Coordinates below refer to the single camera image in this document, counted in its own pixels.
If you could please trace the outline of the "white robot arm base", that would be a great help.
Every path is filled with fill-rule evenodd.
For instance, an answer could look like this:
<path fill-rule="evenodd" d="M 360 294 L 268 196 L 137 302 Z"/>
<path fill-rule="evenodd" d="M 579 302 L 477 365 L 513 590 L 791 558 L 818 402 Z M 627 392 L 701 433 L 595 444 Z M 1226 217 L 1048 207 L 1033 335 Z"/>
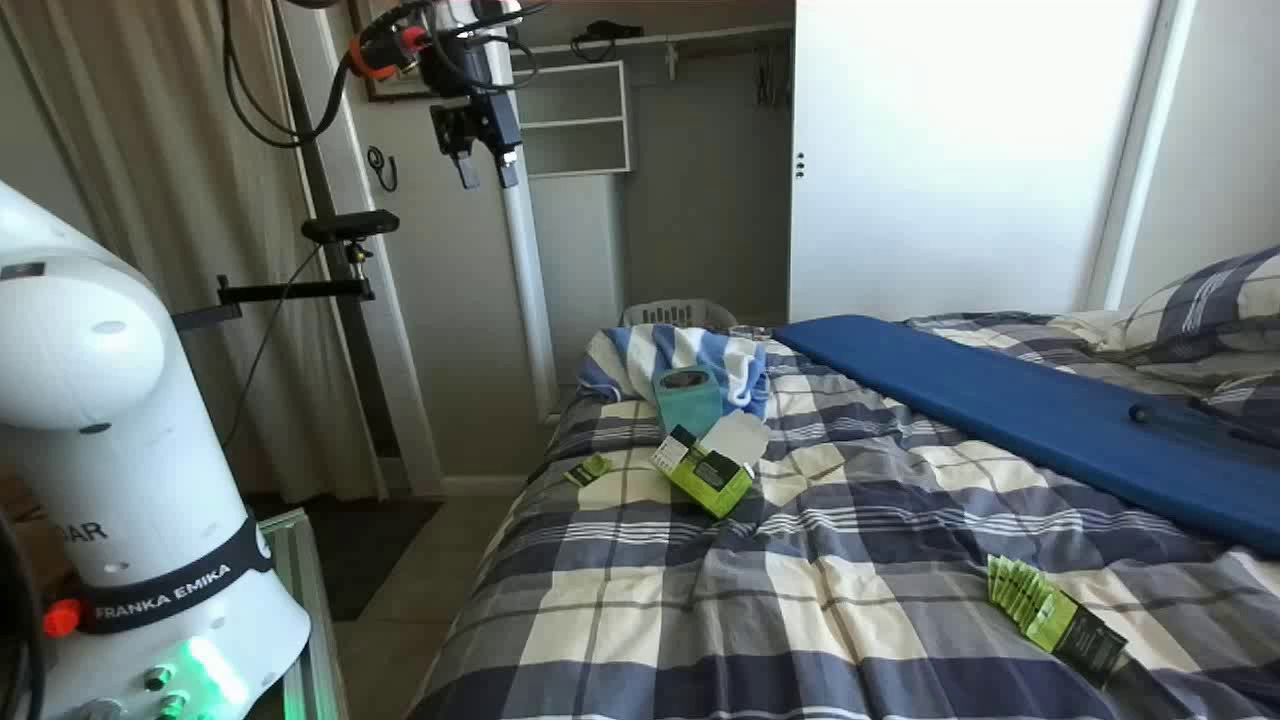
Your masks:
<path fill-rule="evenodd" d="M 0 188 L 0 450 L 56 526 L 79 620 L 37 720 L 242 720 L 313 620 L 271 570 L 172 313 L 121 255 Z"/>

